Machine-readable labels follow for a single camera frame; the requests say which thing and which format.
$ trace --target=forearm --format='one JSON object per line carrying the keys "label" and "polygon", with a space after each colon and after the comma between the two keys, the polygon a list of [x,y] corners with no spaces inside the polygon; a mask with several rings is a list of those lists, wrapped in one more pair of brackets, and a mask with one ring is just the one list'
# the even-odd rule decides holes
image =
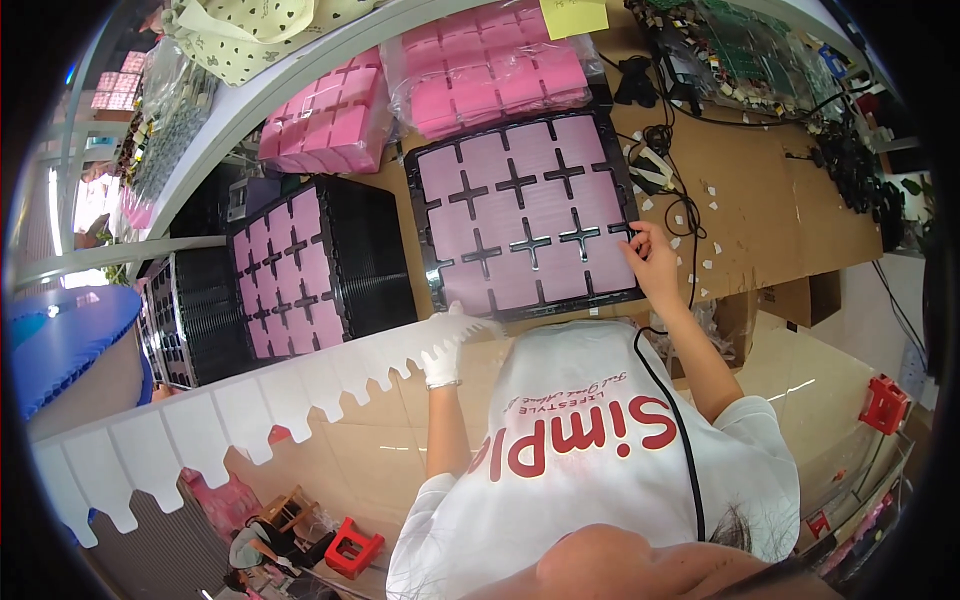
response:
{"label": "forearm", "polygon": [[713,423],[728,406],[743,397],[740,384],[686,306],[678,305],[676,309],[658,314],[684,366],[697,410]]}
{"label": "forearm", "polygon": [[250,547],[256,550],[257,552],[259,552],[260,554],[262,554],[263,556],[267,557],[274,563],[276,562],[276,559],[279,558],[279,556],[276,555],[276,552],[274,552],[270,548],[270,546],[268,546],[262,540],[251,540]]}
{"label": "forearm", "polygon": [[426,476],[451,473],[459,477],[470,464],[470,445],[457,386],[446,385],[427,394]]}

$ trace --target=yellow sticky note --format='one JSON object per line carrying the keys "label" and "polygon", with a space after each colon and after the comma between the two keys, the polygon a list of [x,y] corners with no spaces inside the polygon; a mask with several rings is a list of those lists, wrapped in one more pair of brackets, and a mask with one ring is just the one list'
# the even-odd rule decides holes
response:
{"label": "yellow sticky note", "polygon": [[605,0],[540,0],[550,39],[607,29]]}

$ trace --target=wooden chair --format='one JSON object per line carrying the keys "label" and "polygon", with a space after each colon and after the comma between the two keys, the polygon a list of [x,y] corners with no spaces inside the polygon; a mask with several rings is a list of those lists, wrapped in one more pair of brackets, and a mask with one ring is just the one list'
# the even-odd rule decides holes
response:
{"label": "wooden chair", "polygon": [[[313,510],[320,506],[319,502],[307,504],[302,498],[298,498],[300,492],[302,492],[302,488],[296,486],[292,492],[277,496],[273,502],[263,507],[263,509],[257,513],[257,517],[262,518],[276,527],[280,518],[285,516],[287,522],[280,527],[276,527],[277,530],[283,533],[292,529],[294,525],[304,520],[308,515],[312,515]],[[287,507],[287,504],[289,504],[291,500],[297,500],[297,504],[300,506],[300,512],[296,515]]]}

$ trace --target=woman's right hand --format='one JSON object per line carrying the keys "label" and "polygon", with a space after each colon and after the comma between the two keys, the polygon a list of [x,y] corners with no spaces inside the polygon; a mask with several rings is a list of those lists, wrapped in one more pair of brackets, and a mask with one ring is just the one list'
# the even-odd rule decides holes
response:
{"label": "woman's right hand", "polygon": [[661,317],[686,310],[677,284],[677,253],[673,252],[663,229],[647,221],[633,221],[634,238],[617,242],[627,264],[634,270],[636,282]]}

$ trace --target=white t-shirt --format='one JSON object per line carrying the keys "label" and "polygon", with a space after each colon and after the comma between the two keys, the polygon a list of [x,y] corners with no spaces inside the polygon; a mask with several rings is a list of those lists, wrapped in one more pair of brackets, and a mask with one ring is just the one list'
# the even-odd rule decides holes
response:
{"label": "white t-shirt", "polygon": [[[390,598],[459,598],[535,563],[593,523],[655,547],[696,541],[684,446],[669,403],[617,322],[541,327],[514,344],[493,390],[487,439],[467,474],[427,480],[400,532]],[[646,340],[641,350],[670,378]],[[690,439],[707,538],[731,506],[753,553],[785,558],[800,533],[800,483],[769,402],[747,396],[710,425],[674,393]]]}

